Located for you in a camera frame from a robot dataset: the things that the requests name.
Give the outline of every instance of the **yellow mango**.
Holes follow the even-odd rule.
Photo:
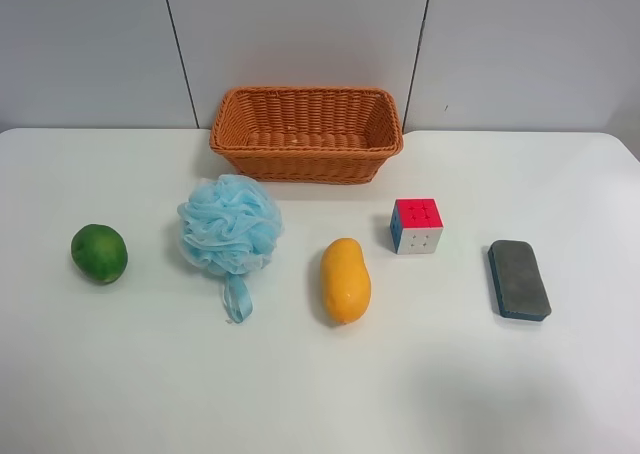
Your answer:
[[[362,248],[355,239],[338,239],[322,255],[324,305],[341,324],[360,319],[371,300],[371,280]]]

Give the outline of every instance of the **sponge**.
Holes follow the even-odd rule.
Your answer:
[[[528,243],[494,242],[489,264],[502,317],[542,321],[551,314],[536,256]]]

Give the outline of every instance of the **lime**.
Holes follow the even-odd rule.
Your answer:
[[[71,240],[73,262],[88,277],[109,283],[118,279],[127,267],[127,246],[122,236],[109,226],[89,224]]]

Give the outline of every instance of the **wicker basket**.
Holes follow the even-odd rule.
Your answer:
[[[254,179],[361,184],[402,150],[402,132],[381,89],[247,87],[225,96],[210,145]]]

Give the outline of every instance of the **table surface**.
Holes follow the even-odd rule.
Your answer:
[[[285,233],[230,325],[176,248],[176,207],[231,172],[204,130],[0,135],[0,452],[640,450],[640,164],[586,133],[414,132],[372,183],[266,184]],[[396,256],[395,198],[433,197],[435,254]],[[94,285],[85,224],[127,242]],[[319,259],[362,244],[373,294],[331,328]],[[530,242],[553,313],[496,314],[487,247]]]

